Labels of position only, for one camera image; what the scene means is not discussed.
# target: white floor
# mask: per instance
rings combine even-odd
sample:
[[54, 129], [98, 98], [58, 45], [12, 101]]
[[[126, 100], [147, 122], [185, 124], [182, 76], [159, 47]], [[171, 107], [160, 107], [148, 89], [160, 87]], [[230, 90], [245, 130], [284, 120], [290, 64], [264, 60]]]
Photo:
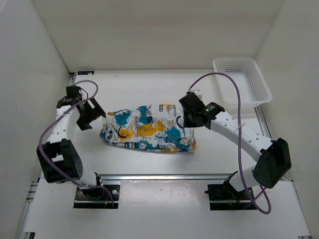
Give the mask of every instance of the white floor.
[[[210, 70], [98, 71], [77, 76], [98, 83], [96, 100], [102, 108], [117, 111], [135, 106], [178, 103], [190, 84]], [[196, 86], [203, 101], [222, 104], [213, 77]], [[94, 86], [81, 85], [89, 94]], [[261, 132], [255, 115], [243, 121]], [[106, 145], [99, 138], [101, 119], [94, 129], [75, 131], [73, 144], [86, 170], [100, 174], [201, 174], [232, 173], [237, 170], [237, 146], [205, 128], [196, 129], [195, 154], [156, 154]], [[254, 161], [243, 152], [243, 166]], [[73, 185], [39, 183], [26, 232], [42, 238], [112, 239], [293, 239], [309, 236], [292, 182], [279, 182], [268, 190], [273, 210], [270, 215], [257, 211], [210, 211], [204, 194], [207, 181], [128, 181], [121, 182], [117, 210], [73, 209]], [[264, 208], [264, 199], [258, 200]]]

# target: wire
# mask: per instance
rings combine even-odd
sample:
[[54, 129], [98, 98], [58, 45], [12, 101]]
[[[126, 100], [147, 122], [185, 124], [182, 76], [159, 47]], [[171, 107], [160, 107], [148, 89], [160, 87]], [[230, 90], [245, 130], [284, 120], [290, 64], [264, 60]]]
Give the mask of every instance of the wire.
[[[198, 78], [188, 89], [188, 91], [191, 90], [191, 88], [198, 82], [200, 81], [201, 79], [203, 79], [204, 77], [206, 76], [211, 76], [211, 75], [221, 75], [221, 76], [224, 76], [224, 77], [227, 77], [234, 85], [235, 89], [236, 89], [236, 93], [237, 93], [237, 99], [238, 99], [238, 110], [237, 110], [237, 115], [238, 115], [238, 125], [240, 126], [241, 125], [241, 116], [240, 116], [240, 108], [241, 108], [241, 102], [240, 102], [240, 93], [239, 93], [239, 89], [236, 85], [236, 82], [228, 75], [224, 74], [224, 73], [221, 73], [221, 72], [212, 72], [212, 73], [208, 73], [206, 75], [203, 75], [201, 76], [200, 78]], [[265, 198], [267, 200], [267, 204], [268, 204], [268, 210], [267, 211], [264, 211], [263, 209], [261, 209], [257, 204], [256, 204], [256, 199], [254, 199], [250, 193], [249, 193], [249, 190], [248, 190], [248, 187], [247, 187], [247, 184], [246, 184], [246, 181], [245, 181], [245, 178], [244, 178], [244, 172], [243, 172], [243, 165], [242, 165], [242, 159], [241, 159], [241, 137], [242, 137], [242, 127], [240, 126], [238, 128], [238, 166], [239, 166], [239, 174], [240, 174], [240, 178], [241, 178], [241, 181], [243, 183], [243, 186], [244, 186], [244, 189], [245, 189], [245, 192], [249, 198], [249, 200], [251, 201], [251, 203], [256, 207], [256, 209], [258, 211], [260, 211], [261, 213], [263, 214], [269, 214], [271, 212], [271, 204], [270, 204], [270, 200], [265, 192], [265, 189], [262, 188], [262, 192], [264, 195], [265, 195]]]
[[106, 191], [106, 193], [109, 195], [110, 199], [111, 199], [111, 202], [112, 202], [112, 206], [114, 208], [114, 201], [113, 201], [113, 198], [112, 198], [112, 195], [111, 193], [109, 192], [109, 190], [107, 190], [105, 187], [103, 186], [87, 186], [87, 185], [84, 185], [84, 184], [79, 184], [78, 182], [76, 182], [73, 178], [71, 178], [69, 175], [67, 175], [66, 173], [64, 173], [61, 169], [59, 169], [57, 166], [55, 166], [55, 164], [49, 159], [49, 157], [45, 154], [44, 150], [43, 150], [43, 147], [42, 147], [42, 141], [43, 141], [43, 138], [45, 136], [46, 133], [48, 133], [48, 131], [54, 127], [67, 113], [69, 113], [73, 108], [77, 107], [78, 105], [80, 104], [83, 104], [85, 102], [87, 102], [88, 100], [91, 100], [93, 99], [96, 94], [98, 93], [98, 90], [99, 90], [99, 86], [93, 82], [93, 81], [90, 81], [90, 80], [83, 80], [83, 81], [78, 81], [77, 83], [75, 83], [75, 85], [79, 84], [79, 83], [82, 83], [82, 82], [90, 82], [92, 84], [94, 84], [96, 86], [96, 90], [94, 92], [94, 94], [87, 98], [87, 99], [84, 99], [82, 101], [79, 101], [77, 103], [75, 103], [74, 105], [72, 105], [70, 108], [68, 108], [59, 118], [57, 118], [52, 124], [50, 124], [48, 126], [48, 128], [46, 128], [43, 133], [41, 134], [40, 138], [39, 138], [39, 151], [41, 153], [41, 155], [43, 156], [43, 158], [45, 159], [45, 161], [47, 161], [47, 163], [52, 167], [54, 168], [55, 171], [57, 171], [59, 174], [61, 174], [65, 179], [69, 180], [70, 182], [72, 182], [73, 184], [75, 184], [76, 186], [78, 187], [88, 187], [88, 188], [102, 188], [104, 191]]
[[240, 197], [239, 197], [239, 199], [237, 200], [237, 202], [236, 202], [236, 204], [237, 203], [240, 203], [240, 201], [243, 199], [243, 195], [241, 195]]
[[[261, 188], [261, 192], [255, 197], [255, 201], [260, 197], [260, 195], [262, 195], [264, 193], [264, 191], [266, 190], [266, 188], [263, 188], [261, 185], [259, 185]], [[245, 210], [246, 208], [248, 208], [250, 205], [252, 205], [253, 203], [250, 202], [246, 207], [244, 207], [242, 210]]]
[[80, 89], [86, 93], [86, 98], [89, 98], [89, 93], [86, 90], [84, 90], [82, 87], [80, 87]]

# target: white plastic basket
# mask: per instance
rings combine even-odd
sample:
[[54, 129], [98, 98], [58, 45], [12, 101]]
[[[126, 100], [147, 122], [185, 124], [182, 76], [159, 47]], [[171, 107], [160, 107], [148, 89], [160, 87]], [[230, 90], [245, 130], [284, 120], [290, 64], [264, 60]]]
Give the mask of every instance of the white plastic basket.
[[[253, 58], [231, 57], [213, 60], [215, 72], [229, 75], [236, 82], [242, 109], [252, 109], [272, 100], [272, 95], [261, 71]], [[227, 110], [237, 109], [238, 100], [234, 85], [224, 76], [216, 76]]]

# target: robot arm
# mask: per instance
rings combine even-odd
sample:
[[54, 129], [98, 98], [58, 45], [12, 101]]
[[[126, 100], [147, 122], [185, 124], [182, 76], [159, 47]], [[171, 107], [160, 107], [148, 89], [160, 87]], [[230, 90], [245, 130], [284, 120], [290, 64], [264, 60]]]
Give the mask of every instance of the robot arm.
[[[67, 109], [77, 102], [82, 101], [81, 88], [78, 86], [69, 86], [66, 88], [67, 96], [60, 99], [57, 103], [56, 117], [59, 118]], [[87, 172], [82, 165], [82, 161], [76, 152], [72, 138], [76, 125], [81, 130], [92, 128], [89, 123], [99, 116], [106, 116], [100, 105], [93, 98], [90, 100], [94, 108], [88, 102], [73, 108], [66, 114], [54, 127], [49, 139], [42, 145], [45, 154], [50, 160], [60, 168], [64, 173], [74, 179], [80, 185], [80, 189], [86, 189], [87, 186], [102, 186], [102, 180], [97, 173]], [[37, 155], [42, 167], [43, 174], [48, 183], [64, 183], [68, 181], [43, 158], [39, 148]], [[101, 190], [86, 189], [88, 192]]]
[[[238, 144], [238, 121], [223, 107], [213, 102], [205, 106], [198, 90], [187, 93], [179, 102], [184, 108], [185, 127], [205, 126]], [[247, 186], [262, 185], [273, 188], [291, 168], [287, 142], [281, 138], [274, 141], [253, 132], [244, 125], [240, 126], [242, 127], [242, 149], [257, 162], [255, 166], [244, 170]], [[244, 190], [238, 172], [226, 179], [224, 185], [230, 191]]]

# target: purple cable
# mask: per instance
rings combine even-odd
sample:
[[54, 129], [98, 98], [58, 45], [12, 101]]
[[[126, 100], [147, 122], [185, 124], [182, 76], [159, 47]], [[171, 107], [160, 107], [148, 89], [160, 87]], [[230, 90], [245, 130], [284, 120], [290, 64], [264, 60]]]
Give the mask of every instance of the purple cable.
[[[57, 166], [55, 166], [55, 164], [48, 158], [48, 156], [45, 154], [44, 150], [43, 150], [43, 147], [42, 147], [42, 141], [43, 141], [43, 138], [45, 136], [45, 134], [53, 127], [55, 126], [67, 113], [69, 113], [73, 108], [77, 107], [78, 105], [82, 104], [82, 103], [85, 103], [87, 102], [88, 100], [94, 98], [96, 96], [96, 94], [98, 93], [98, 90], [99, 90], [99, 86], [93, 82], [93, 81], [89, 81], [89, 80], [83, 80], [83, 81], [78, 81], [77, 83], [75, 83], [76, 85], [79, 84], [79, 83], [82, 83], [82, 82], [90, 82], [92, 84], [94, 84], [96, 86], [96, 90], [94, 92], [94, 94], [87, 98], [87, 99], [84, 99], [74, 105], [72, 105], [70, 108], [68, 108], [59, 118], [57, 118], [52, 124], [50, 124], [48, 126], [48, 128], [46, 128], [43, 133], [41, 134], [40, 136], [40, 139], [39, 139], [39, 150], [40, 150], [40, 153], [41, 155], [43, 156], [43, 158], [47, 161], [47, 163], [52, 167], [54, 168], [55, 171], [57, 171], [59, 174], [61, 174], [63, 177], [65, 177], [65, 179], [69, 180], [70, 182], [74, 183], [76, 186], [78, 187], [83, 187], [83, 185], [77, 183], [73, 178], [71, 178], [69, 175], [67, 175], [66, 173], [64, 173], [61, 169], [59, 169]], [[88, 188], [102, 188], [104, 191], [107, 192], [107, 194], [109, 195], [110, 199], [111, 199], [111, 202], [112, 202], [112, 207], [114, 208], [114, 201], [113, 201], [113, 198], [112, 198], [112, 195], [111, 193], [109, 192], [109, 190], [107, 190], [105, 187], [102, 187], [102, 186], [87, 186]]]
[[[235, 81], [228, 75], [224, 74], [224, 73], [221, 73], [221, 72], [212, 72], [212, 73], [208, 73], [206, 75], [203, 75], [202, 77], [198, 78], [188, 89], [188, 91], [190, 91], [190, 89], [198, 82], [200, 81], [201, 79], [203, 79], [204, 77], [206, 76], [211, 76], [211, 75], [221, 75], [221, 76], [224, 76], [224, 77], [227, 77], [232, 83], [233, 85], [235, 86], [235, 89], [236, 89], [236, 93], [237, 93], [237, 99], [238, 99], [238, 125], [241, 125], [241, 116], [240, 116], [240, 108], [241, 108], [241, 102], [240, 102], [240, 93], [239, 93], [239, 89], [235, 83]], [[239, 126], [239, 129], [238, 129], [238, 166], [239, 166], [239, 174], [240, 174], [240, 178], [241, 178], [241, 181], [243, 183], [243, 186], [245, 188], [245, 192], [249, 198], [249, 200], [251, 201], [251, 203], [258, 209], [258, 211], [260, 211], [261, 213], [263, 214], [269, 214], [271, 212], [271, 204], [270, 204], [270, 200], [265, 192], [265, 189], [262, 188], [261, 186], [261, 193], [263, 193], [265, 195], [265, 198], [267, 200], [267, 204], [268, 204], [268, 210], [267, 211], [264, 211], [262, 210], [257, 204], [256, 204], [256, 199], [253, 199], [253, 197], [250, 195], [249, 193], [249, 190], [248, 190], [248, 187], [247, 187], [247, 184], [246, 184], [246, 181], [245, 181], [245, 178], [244, 178], [244, 172], [243, 172], [243, 166], [242, 166], [242, 161], [241, 161], [241, 137], [242, 137], [242, 128], [241, 126]]]

